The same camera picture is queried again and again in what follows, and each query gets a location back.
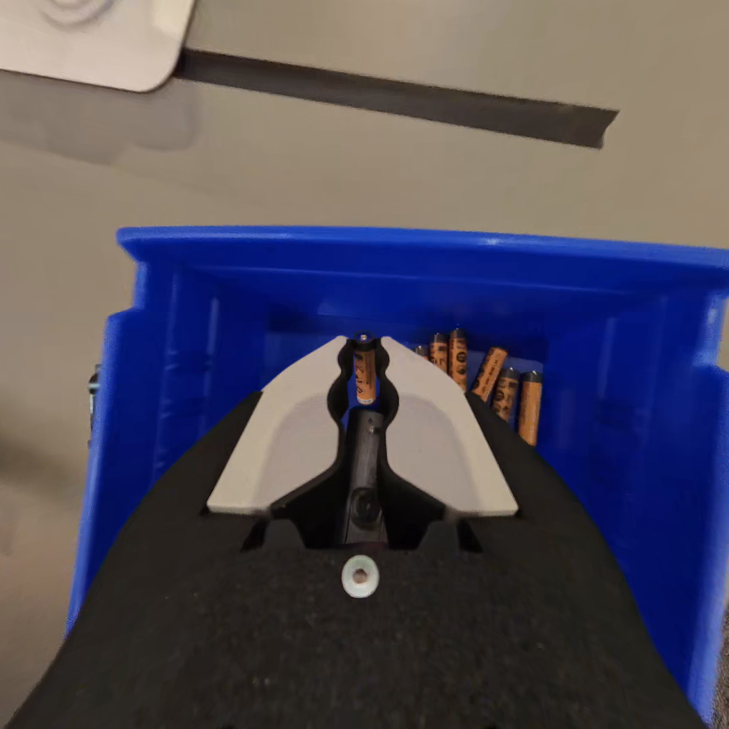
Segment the blue bin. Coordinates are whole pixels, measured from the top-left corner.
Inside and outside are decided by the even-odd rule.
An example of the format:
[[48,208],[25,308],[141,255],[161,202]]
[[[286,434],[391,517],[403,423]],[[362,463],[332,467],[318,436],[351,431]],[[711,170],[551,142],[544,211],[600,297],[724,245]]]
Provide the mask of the blue bin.
[[151,486],[251,391],[336,335],[467,334],[544,371],[537,449],[620,562],[710,719],[727,563],[727,251],[370,227],[137,227],[106,324],[67,631]]

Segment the grey desk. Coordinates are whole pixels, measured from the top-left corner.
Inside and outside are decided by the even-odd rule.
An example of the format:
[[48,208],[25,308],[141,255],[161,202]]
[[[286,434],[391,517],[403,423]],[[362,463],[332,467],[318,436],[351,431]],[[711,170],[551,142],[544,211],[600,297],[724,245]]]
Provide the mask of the grey desk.
[[616,109],[602,150],[172,79],[2,73],[2,726],[65,632],[127,226],[412,227],[727,248],[727,2],[198,2],[187,46]]

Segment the pile of orange batteries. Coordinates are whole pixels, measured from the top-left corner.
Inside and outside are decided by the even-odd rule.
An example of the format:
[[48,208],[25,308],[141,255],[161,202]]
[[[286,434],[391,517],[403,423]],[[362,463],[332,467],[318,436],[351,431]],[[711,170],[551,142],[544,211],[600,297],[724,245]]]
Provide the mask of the pile of orange batteries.
[[515,426],[524,442],[536,447],[544,390],[541,366],[529,367],[528,361],[495,346],[477,355],[477,368],[471,376],[468,336],[461,328],[434,333],[427,344],[417,344],[413,351],[445,372],[462,391],[477,396],[501,420]]

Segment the black remote control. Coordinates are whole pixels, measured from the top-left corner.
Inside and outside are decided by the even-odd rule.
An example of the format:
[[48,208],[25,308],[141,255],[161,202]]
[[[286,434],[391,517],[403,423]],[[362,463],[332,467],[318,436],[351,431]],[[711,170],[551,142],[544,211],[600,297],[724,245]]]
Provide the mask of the black remote control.
[[378,453],[383,416],[355,407],[347,429],[348,495],[341,517],[343,544],[386,544],[387,529],[378,496]]

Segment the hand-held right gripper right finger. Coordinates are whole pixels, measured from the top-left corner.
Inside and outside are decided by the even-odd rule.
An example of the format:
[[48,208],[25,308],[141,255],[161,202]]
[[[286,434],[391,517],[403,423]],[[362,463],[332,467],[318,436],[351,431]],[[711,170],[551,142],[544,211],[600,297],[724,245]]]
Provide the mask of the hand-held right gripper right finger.
[[518,504],[465,393],[436,365],[380,339],[398,404],[386,428],[394,474],[460,517],[512,517]]

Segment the orange battery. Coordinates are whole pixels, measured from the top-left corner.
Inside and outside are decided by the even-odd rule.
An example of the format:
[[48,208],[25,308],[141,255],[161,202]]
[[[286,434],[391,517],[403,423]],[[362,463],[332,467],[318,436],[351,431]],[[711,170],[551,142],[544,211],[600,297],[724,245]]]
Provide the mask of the orange battery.
[[353,337],[353,372],[358,404],[373,406],[377,399],[376,343],[369,332]]

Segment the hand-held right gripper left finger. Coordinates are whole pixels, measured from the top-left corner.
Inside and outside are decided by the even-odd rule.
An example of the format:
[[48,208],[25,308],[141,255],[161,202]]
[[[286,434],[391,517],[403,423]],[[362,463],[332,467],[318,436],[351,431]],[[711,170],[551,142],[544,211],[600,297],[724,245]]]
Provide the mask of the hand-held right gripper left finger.
[[336,463],[349,409],[348,365],[338,335],[282,370],[263,389],[206,506],[262,515]]

